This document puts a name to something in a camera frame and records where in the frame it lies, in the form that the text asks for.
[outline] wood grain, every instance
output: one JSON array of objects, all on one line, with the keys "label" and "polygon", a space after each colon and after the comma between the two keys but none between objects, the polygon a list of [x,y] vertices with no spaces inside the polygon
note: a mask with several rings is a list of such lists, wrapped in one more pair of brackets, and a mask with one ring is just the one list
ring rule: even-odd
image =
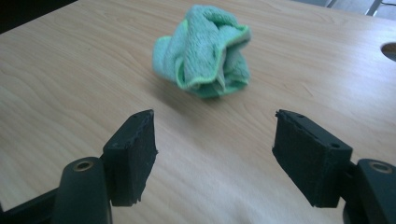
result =
[{"label": "wood grain", "polygon": [[133,113],[153,108],[160,151],[142,202],[114,223],[342,223],[310,207],[272,155],[282,108],[396,161],[396,22],[289,1],[201,1],[253,32],[242,91],[201,100],[151,69],[156,38],[193,1],[80,0],[0,35],[0,202],[59,185],[71,161],[100,156]]}]

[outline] green microfiber towel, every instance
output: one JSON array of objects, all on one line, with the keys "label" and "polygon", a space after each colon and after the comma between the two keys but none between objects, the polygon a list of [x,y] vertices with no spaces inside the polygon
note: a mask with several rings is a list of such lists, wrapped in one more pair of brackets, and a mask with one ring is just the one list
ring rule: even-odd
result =
[{"label": "green microfiber towel", "polygon": [[251,38],[246,25],[212,6],[193,6],[173,36],[159,38],[153,50],[155,73],[199,97],[241,90],[250,73],[239,52]]}]

